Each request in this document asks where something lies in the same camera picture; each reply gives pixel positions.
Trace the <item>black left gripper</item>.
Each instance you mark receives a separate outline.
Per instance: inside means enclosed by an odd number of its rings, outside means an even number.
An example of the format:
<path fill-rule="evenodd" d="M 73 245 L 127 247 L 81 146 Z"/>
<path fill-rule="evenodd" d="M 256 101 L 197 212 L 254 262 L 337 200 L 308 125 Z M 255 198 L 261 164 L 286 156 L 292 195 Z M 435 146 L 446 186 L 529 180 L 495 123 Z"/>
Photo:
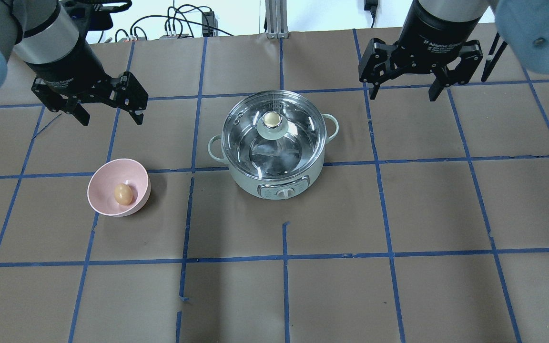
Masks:
<path fill-rule="evenodd" d="M 111 78 L 84 40 L 76 43 L 67 56 L 50 63 L 32 64 L 31 69 L 36 73 L 32 92 L 49 111 L 70 114 L 88 126 L 90 115 L 79 99 L 116 107 L 126 111 L 137 125 L 143 124 L 148 103 L 146 89 L 130 71 Z"/>

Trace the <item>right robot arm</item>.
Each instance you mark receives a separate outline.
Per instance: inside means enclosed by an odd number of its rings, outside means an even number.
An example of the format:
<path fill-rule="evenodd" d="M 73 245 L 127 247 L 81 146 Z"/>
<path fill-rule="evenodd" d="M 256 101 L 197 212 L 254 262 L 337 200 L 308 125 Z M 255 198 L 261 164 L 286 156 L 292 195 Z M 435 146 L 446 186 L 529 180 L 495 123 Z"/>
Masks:
<path fill-rule="evenodd" d="M 381 85 L 404 74 L 433 74 L 429 99 L 470 82 L 482 61 L 488 80 L 505 48 L 529 71 L 549 74 L 549 0 L 415 0 L 398 40 L 372 38 L 358 65 L 358 79 Z"/>

